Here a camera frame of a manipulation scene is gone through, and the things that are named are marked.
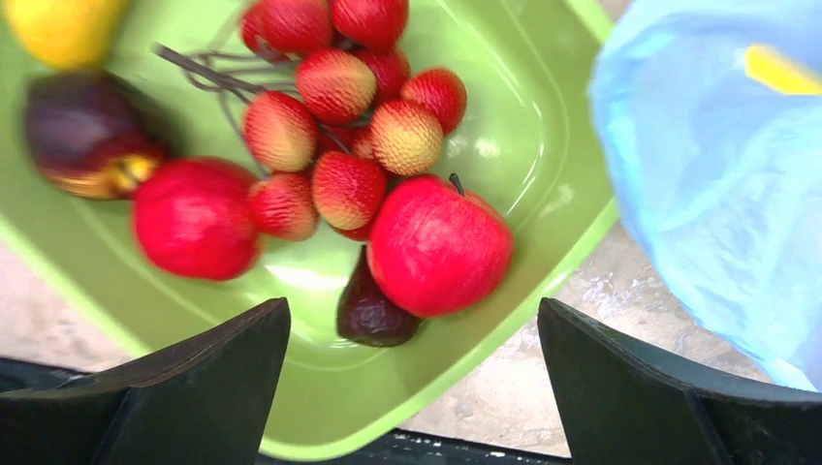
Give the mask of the red fake pomegranate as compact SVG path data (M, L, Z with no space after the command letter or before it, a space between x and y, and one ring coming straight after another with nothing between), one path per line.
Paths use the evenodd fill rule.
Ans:
M133 231L144 255L186 278L227 281L244 274L263 243L247 200L257 180L217 157L163 165L133 197Z

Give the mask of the light blue plastic bag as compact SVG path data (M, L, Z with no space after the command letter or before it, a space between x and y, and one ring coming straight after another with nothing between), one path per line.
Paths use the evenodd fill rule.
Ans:
M821 388L821 94L747 77L772 47L821 76L817 1L635 1L589 86L623 226L705 329Z

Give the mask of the dark red yellow fake fruit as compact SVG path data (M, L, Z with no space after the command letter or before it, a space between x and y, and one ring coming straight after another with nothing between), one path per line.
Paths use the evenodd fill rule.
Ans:
M157 103L104 70L54 72L26 87L23 139L36 170L86 199L127 199L174 155Z

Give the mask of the red fake apple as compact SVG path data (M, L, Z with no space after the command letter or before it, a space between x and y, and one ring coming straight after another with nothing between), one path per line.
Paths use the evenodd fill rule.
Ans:
M455 173L400 181L386 197L366 244L383 294L430 319L483 300L505 277L515 239L505 219Z

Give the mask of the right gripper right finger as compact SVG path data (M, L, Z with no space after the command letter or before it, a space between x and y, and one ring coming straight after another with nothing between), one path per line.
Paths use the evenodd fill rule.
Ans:
M542 352L575 464L817 464L821 397L660 349L555 298Z

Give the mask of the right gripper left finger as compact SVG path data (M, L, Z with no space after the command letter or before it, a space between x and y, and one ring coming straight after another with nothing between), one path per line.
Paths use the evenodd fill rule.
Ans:
M1 362L5 464L252 464L291 330L284 298L113 368Z

